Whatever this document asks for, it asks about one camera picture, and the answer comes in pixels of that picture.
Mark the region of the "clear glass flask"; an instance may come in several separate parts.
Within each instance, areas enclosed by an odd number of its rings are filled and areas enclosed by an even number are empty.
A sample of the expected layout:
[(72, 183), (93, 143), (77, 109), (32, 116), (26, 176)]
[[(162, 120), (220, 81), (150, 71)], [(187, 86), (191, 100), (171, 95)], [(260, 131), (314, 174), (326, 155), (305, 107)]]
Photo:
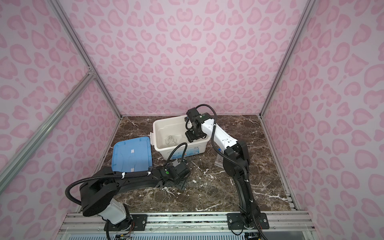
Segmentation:
[(177, 145), (177, 140), (174, 136), (168, 136), (165, 140), (165, 144), (167, 145), (167, 147), (172, 147)]

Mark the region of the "blue plastic bin lid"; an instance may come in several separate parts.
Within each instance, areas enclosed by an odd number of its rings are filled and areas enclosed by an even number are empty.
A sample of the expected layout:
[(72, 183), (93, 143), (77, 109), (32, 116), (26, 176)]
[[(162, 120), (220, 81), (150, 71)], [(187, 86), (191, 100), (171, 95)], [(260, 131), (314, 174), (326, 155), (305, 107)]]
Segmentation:
[(114, 172), (141, 172), (153, 166), (149, 137), (118, 142), (114, 145), (111, 168)]

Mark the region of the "clear test tube rack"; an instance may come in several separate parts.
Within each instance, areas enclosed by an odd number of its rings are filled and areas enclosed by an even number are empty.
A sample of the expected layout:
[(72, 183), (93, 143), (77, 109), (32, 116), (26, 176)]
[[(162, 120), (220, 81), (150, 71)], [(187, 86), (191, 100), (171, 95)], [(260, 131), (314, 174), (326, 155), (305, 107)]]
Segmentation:
[(223, 161), (224, 161), (224, 158), (221, 155), (217, 155), (214, 165), (216, 167), (223, 169), (224, 168)]

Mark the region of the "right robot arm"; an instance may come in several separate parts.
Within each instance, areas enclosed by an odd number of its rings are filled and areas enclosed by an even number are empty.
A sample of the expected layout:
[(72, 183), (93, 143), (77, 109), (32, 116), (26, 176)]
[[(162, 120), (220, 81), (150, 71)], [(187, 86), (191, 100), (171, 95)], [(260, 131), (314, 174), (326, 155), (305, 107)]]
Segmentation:
[(215, 110), (206, 104), (186, 113), (186, 137), (192, 143), (209, 136), (212, 148), (223, 158), (223, 168), (235, 183), (243, 226), (258, 232), (270, 228), (267, 215), (262, 213), (254, 198), (250, 183), (250, 156), (245, 141), (230, 136), (217, 123)]

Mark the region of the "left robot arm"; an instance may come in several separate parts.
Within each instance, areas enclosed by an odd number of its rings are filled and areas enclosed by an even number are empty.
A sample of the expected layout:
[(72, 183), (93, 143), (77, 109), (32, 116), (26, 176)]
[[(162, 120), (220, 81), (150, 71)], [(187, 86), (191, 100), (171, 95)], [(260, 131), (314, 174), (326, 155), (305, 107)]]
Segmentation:
[(128, 205), (115, 196), (146, 188), (178, 188), (182, 190), (191, 174), (187, 164), (150, 167), (141, 172), (114, 172), (104, 167), (80, 186), (80, 201), (84, 217), (102, 217), (114, 229), (127, 229), (132, 224)]

